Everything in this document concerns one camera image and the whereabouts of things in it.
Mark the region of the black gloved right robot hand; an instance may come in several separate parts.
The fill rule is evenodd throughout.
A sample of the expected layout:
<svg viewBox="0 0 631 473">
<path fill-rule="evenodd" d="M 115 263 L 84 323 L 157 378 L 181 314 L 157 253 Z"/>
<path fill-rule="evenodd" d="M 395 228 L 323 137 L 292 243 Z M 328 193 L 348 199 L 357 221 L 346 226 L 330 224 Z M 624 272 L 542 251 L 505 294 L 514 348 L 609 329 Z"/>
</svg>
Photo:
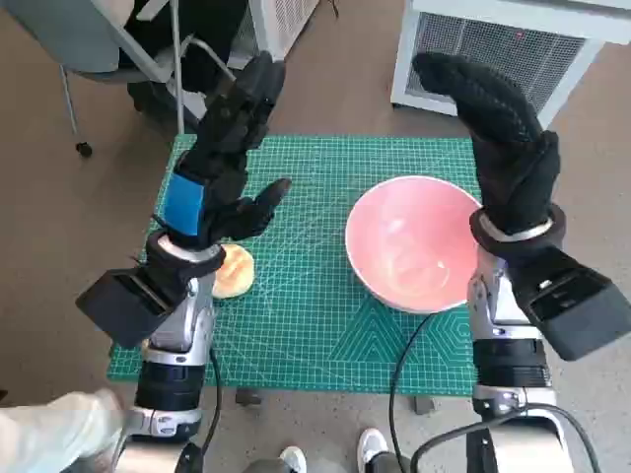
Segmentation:
<svg viewBox="0 0 631 473">
<path fill-rule="evenodd" d="M 514 235 L 544 224 L 560 172 L 559 140 L 543 129 L 519 85 L 489 66 L 438 52 L 418 53 L 412 65 L 425 91 L 455 103 L 495 228 Z"/>
</svg>

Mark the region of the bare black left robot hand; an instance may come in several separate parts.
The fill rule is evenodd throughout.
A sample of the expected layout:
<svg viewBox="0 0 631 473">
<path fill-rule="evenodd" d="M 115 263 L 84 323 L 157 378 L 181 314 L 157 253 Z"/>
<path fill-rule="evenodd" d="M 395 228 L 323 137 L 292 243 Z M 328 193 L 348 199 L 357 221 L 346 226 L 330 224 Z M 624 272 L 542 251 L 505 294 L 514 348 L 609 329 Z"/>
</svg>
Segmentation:
<svg viewBox="0 0 631 473">
<path fill-rule="evenodd" d="M 231 87 L 208 105 L 193 146 L 168 180 L 159 223 L 170 240 L 189 250 L 219 240 L 261 235 L 291 180 L 279 178 L 256 197 L 244 197 L 247 153 L 260 146 L 282 91 L 286 69 L 267 51 L 252 58 Z"/>
</svg>

